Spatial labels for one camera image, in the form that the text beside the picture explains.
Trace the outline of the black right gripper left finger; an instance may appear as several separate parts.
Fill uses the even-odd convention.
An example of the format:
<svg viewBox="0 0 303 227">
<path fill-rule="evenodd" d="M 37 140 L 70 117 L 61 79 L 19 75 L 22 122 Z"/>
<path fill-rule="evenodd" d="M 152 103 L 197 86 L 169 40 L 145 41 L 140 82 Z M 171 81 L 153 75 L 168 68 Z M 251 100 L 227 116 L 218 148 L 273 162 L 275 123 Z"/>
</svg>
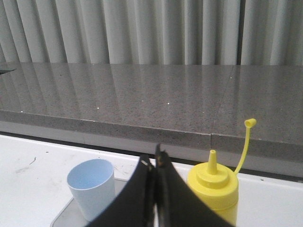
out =
<svg viewBox="0 0 303 227">
<path fill-rule="evenodd" d="M 139 158 L 125 187 L 89 227 L 154 226 L 154 192 L 156 170 L 148 155 Z"/>
</svg>

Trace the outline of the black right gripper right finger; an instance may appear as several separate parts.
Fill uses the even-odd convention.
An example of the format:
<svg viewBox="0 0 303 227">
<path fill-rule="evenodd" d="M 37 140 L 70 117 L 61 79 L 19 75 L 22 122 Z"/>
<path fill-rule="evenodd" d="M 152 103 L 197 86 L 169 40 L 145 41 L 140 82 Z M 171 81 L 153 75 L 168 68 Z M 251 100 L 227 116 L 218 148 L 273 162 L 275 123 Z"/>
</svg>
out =
<svg viewBox="0 0 303 227">
<path fill-rule="evenodd" d="M 160 227 L 231 226 L 191 191 L 160 144 L 156 145 L 155 160 L 155 200 Z"/>
</svg>

